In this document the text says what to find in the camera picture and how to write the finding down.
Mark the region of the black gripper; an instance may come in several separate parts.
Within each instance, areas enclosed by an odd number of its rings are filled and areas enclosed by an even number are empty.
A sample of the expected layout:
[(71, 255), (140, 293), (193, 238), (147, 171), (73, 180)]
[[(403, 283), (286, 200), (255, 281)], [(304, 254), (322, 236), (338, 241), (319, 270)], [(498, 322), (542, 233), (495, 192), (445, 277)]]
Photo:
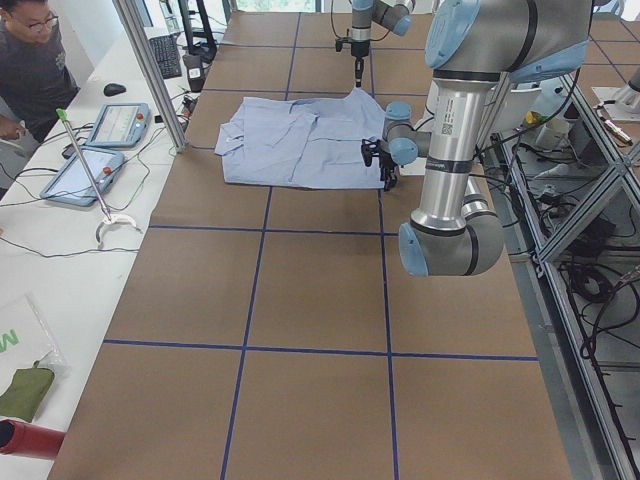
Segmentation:
[(354, 60), (354, 86), (356, 88), (362, 87), (362, 80), (364, 75), (364, 58), (369, 56), (369, 41), (357, 40), (351, 38), (349, 40), (351, 55)]
[(397, 164), (387, 154), (379, 155), (380, 180), (383, 181), (383, 190), (391, 191), (397, 185)]

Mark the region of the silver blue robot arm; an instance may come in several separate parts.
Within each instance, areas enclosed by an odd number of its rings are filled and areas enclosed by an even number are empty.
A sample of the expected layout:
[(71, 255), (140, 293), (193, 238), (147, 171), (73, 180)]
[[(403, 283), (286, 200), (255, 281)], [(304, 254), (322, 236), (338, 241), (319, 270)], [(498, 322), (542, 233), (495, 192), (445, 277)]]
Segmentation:
[(380, 0), (362, 0), (351, 2), (351, 29), (342, 43), (350, 45), (354, 58), (355, 87), (362, 86), (365, 58), (370, 53), (372, 25), (376, 24), (396, 36), (408, 33), (416, 2), (396, 1), (393, 5)]
[(399, 228), (399, 252), (414, 276), (471, 276), (490, 269), (504, 240), (470, 173), (485, 101), (506, 74), (513, 83), (555, 78), (585, 60), (589, 1), (445, 1), (425, 46), (438, 88), (432, 128), (413, 129), (409, 107), (386, 110), (382, 140), (392, 161), (419, 157), (419, 206)]

